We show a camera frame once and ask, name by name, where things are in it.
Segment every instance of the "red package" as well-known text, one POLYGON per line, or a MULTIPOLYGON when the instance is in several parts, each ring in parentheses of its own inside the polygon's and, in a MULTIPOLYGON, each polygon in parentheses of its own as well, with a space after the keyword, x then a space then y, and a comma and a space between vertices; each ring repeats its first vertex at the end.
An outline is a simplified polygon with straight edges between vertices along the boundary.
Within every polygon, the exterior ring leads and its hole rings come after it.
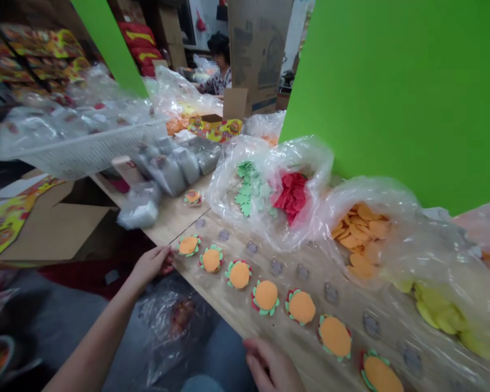
POLYGON ((130 51, 141 66, 150 66, 153 60, 163 59, 161 53, 156 48, 130 48, 130 51))
POLYGON ((155 77, 156 73, 155 73, 154 65, 142 67, 142 76, 155 77))
POLYGON ((149 27, 139 23, 118 22, 128 47, 156 47, 156 41, 149 27))

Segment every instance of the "red foam flower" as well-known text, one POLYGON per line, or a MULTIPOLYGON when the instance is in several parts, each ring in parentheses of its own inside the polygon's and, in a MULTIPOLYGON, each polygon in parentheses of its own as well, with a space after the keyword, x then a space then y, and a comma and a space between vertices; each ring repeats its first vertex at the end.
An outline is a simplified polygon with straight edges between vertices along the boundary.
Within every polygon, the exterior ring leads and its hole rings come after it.
POLYGON ((301 173, 282 173, 281 175, 283 190, 271 196, 271 203, 275 208, 285 211, 290 226, 305 206, 307 200, 305 184, 308 179, 301 173))

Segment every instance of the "green wall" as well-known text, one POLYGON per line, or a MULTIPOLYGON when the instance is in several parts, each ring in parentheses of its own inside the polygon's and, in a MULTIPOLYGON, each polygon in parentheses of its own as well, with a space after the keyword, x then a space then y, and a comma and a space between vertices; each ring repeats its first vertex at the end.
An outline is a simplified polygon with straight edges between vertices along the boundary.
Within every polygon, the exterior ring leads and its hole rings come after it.
POLYGON ((453 215, 490 201, 490 0, 317 0, 281 139, 453 215))

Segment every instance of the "hair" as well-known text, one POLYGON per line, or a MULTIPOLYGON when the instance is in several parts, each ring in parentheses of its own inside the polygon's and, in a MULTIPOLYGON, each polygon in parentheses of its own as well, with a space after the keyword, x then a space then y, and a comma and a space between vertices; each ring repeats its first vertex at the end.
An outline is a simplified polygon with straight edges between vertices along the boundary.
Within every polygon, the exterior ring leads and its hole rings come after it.
POLYGON ((207 42, 207 46, 212 56, 222 54, 225 62, 230 65, 229 37, 221 32, 217 32, 211 36, 211 39, 207 42))

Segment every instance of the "white plastic basket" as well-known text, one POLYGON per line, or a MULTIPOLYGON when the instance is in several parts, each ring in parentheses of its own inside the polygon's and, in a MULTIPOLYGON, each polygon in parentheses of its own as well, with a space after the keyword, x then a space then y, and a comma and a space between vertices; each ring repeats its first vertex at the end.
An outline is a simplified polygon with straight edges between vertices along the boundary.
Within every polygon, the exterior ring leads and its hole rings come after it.
POLYGON ((130 155, 138 143, 167 136, 167 119, 126 126, 29 150, 0 154, 1 161, 15 159, 62 180, 74 181, 111 167, 111 160, 130 155))

